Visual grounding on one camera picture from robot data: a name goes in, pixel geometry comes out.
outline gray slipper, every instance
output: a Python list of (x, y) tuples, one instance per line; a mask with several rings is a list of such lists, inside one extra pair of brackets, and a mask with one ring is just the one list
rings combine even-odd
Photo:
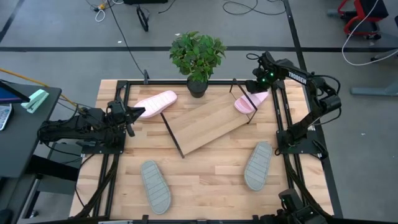
[(261, 190), (266, 183), (272, 147), (266, 142), (259, 142), (244, 169), (244, 181), (252, 190)]
[(170, 207), (171, 195), (155, 161), (145, 161), (141, 165), (141, 176), (152, 211), (157, 215), (165, 213)]

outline black plant pot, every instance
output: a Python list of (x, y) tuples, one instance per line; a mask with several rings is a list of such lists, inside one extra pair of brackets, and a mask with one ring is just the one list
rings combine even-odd
[(208, 82), (192, 81), (191, 79), (188, 79), (187, 81), (187, 87), (189, 89), (189, 92), (195, 98), (203, 97), (208, 86)]

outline keyboard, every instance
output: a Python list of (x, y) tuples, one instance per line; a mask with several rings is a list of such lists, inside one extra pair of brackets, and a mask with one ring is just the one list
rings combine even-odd
[(8, 118), (10, 117), (12, 106), (0, 106), (0, 131), (6, 127)]

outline red chair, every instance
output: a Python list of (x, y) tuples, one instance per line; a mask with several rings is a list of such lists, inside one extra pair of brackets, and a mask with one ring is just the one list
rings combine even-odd
[[(340, 17), (346, 21), (344, 26), (344, 33), (350, 35), (352, 30), (370, 13), (374, 4), (377, 0), (354, 0), (354, 6), (356, 11), (342, 11), (343, 6), (348, 2), (348, 0), (343, 0), (343, 2), (338, 7), (338, 14)], [(377, 2), (376, 7), (369, 15), (368, 18), (355, 30), (353, 35), (364, 35), (367, 39), (380, 39), (379, 26), (376, 22), (386, 18), (388, 12), (383, 0)]]

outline white cable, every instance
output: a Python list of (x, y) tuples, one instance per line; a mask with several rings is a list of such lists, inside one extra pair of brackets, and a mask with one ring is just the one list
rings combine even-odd
[(115, 3), (115, 4), (123, 4), (123, 3), (124, 3), (124, 1), (117, 2), (117, 1), (115, 1), (115, 0), (112, 0), (112, 2)]
[[(98, 20), (98, 15), (99, 15), (101, 12), (104, 14), (104, 17), (102, 17), (102, 19)], [(105, 12), (104, 12), (102, 9), (100, 9), (100, 10), (97, 12), (97, 15), (95, 15), (95, 21), (97, 21), (97, 22), (102, 22), (102, 21), (105, 19), (105, 15), (106, 15)]]
[(370, 65), (370, 64), (372, 64), (374, 62), (380, 62), (381, 60), (387, 59), (387, 58), (389, 58), (389, 57), (391, 57), (391, 56), (393, 56), (395, 54), (398, 54), (398, 50), (396, 50), (394, 53), (392, 53), (392, 54), (390, 54), (390, 55), (388, 55), (388, 56), (386, 56), (384, 58), (380, 58), (380, 59), (374, 60), (372, 62), (361, 63), (361, 64), (355, 64), (355, 63), (350, 62), (349, 60), (347, 60), (346, 55), (344, 54), (344, 48), (346, 47), (346, 44), (348, 43), (349, 39), (354, 34), (355, 30), (362, 24), (362, 22), (365, 21), (370, 16), (370, 14), (373, 12), (373, 9), (376, 8), (376, 5), (377, 5), (378, 2), (379, 2), (379, 0), (376, 0), (376, 3), (374, 3), (374, 6), (371, 9), (371, 11), (369, 12), (369, 14), (358, 25), (356, 25), (356, 27), (353, 29), (353, 31), (351, 31), (351, 33), (349, 34), (346, 42), (344, 43), (343, 47), (341, 48), (341, 53), (343, 54), (344, 60), (346, 60), (346, 62), (349, 63), (350, 65), (354, 65), (354, 66)]

